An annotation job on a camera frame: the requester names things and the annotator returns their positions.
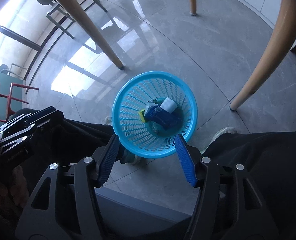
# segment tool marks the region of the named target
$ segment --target silver screw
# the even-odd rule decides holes
[[[210,158],[208,158],[208,157],[202,157],[201,161],[203,163],[209,163],[209,162],[211,162]]]
[[[58,168],[58,164],[57,164],[57,163],[51,163],[50,166],[49,166],[49,168],[50,168],[51,170],[55,170],[55,169]]]
[[[90,162],[92,162],[92,157],[84,158],[84,163],[90,163]]]
[[[244,169],[244,166],[242,164],[237,164],[235,167],[237,168],[237,170],[240,170],[240,171]]]

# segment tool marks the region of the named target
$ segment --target blue plastic basket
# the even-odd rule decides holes
[[[142,123],[138,111],[155,98],[169,97],[181,107],[183,124],[177,133],[188,141],[197,124],[198,110],[190,88],[178,77],[162,71],[150,71],[129,80],[119,91],[112,107],[112,125],[121,144],[144,158],[162,158],[176,152],[175,134],[160,137],[148,123]]]

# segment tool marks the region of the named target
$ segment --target blue gripper pad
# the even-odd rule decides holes
[[[101,185],[108,181],[112,166],[118,154],[119,145],[119,137],[112,136],[108,142],[108,148],[106,147],[107,149],[105,149],[104,159],[99,168],[98,181],[100,181]]]
[[[195,165],[187,149],[187,143],[181,134],[176,135],[175,148],[181,163],[181,167],[185,173],[186,180],[194,187],[197,183],[197,177],[195,176]]]

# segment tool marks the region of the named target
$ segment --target trash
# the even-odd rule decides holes
[[[160,107],[160,105],[149,105],[148,112],[145,111],[145,119],[156,122],[165,130],[168,130],[181,123],[181,118],[171,114]]]
[[[147,122],[147,120],[145,119],[144,117],[144,114],[145,114],[145,109],[141,109],[139,112],[139,117],[141,119],[141,122]]]
[[[151,108],[153,108],[154,106],[159,106],[158,104],[157,104],[157,101],[153,101],[153,100],[150,100],[150,101],[148,101],[147,102],[147,104],[146,104],[146,107],[145,107],[145,114],[144,114],[144,116],[146,116],[146,114],[150,111],[150,109]]]
[[[176,102],[171,100],[169,97],[167,97],[160,105],[160,107],[163,110],[166,110],[168,113],[171,113],[178,107]]]

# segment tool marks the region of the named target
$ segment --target shoe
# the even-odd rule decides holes
[[[131,164],[131,165],[138,165],[141,161],[141,157],[138,155],[133,154],[132,152],[125,149],[123,156],[120,159],[121,164]]]
[[[214,142],[220,135],[224,134],[224,133],[237,133],[237,130],[234,128],[234,127],[231,127],[231,126],[228,126],[228,127],[225,127],[223,129],[221,129],[219,132],[217,132],[211,139],[211,142],[209,143],[209,145]]]
[[[109,115],[105,118],[105,124],[112,125],[112,116]],[[131,165],[137,165],[141,161],[141,157],[138,155],[133,154],[132,152],[125,149],[123,156],[120,159],[121,164],[131,164]]]
[[[112,116],[109,115],[105,118],[105,124],[109,124],[112,126]]]

